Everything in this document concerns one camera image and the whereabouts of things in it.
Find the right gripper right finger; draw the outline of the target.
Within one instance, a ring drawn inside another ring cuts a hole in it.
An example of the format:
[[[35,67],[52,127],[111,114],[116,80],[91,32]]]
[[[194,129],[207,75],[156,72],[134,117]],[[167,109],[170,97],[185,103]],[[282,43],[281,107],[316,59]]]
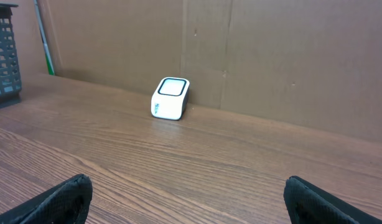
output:
[[[382,220],[298,176],[286,180],[283,196],[292,224],[382,224]]]

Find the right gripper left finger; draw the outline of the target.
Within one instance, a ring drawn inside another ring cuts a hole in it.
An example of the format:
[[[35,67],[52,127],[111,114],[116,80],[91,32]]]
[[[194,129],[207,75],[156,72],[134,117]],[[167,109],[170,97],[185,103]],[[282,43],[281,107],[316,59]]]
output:
[[[0,214],[0,224],[84,224],[92,196],[91,179],[78,174]]]

